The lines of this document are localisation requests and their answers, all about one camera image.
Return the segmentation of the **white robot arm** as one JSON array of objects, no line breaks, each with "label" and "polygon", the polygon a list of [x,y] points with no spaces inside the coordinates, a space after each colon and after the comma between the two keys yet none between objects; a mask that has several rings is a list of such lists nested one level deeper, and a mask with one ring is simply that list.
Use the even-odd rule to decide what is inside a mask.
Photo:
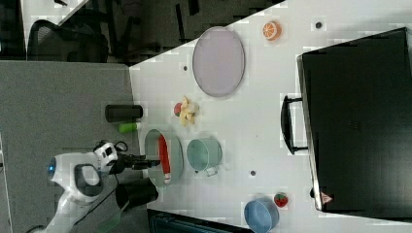
[{"label": "white robot arm", "polygon": [[104,191],[104,178],[120,174],[125,168],[144,170],[160,164],[159,159],[124,154],[127,150],[125,142],[101,141],[91,152],[54,156],[48,165],[48,176],[52,183],[63,188],[63,193],[49,224],[33,227],[26,233],[70,233],[91,213],[92,205]]}]

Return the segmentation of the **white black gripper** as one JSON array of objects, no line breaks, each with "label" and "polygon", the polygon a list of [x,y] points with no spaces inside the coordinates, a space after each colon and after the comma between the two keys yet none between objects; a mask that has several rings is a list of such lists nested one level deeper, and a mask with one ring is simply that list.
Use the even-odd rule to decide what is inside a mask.
[{"label": "white black gripper", "polygon": [[[96,144],[93,152],[98,159],[98,170],[102,175],[116,175],[124,171],[125,153],[128,145],[124,141],[110,143],[100,141]],[[145,170],[160,164],[157,159],[147,159],[145,155],[132,155],[131,168],[133,170]]]}]

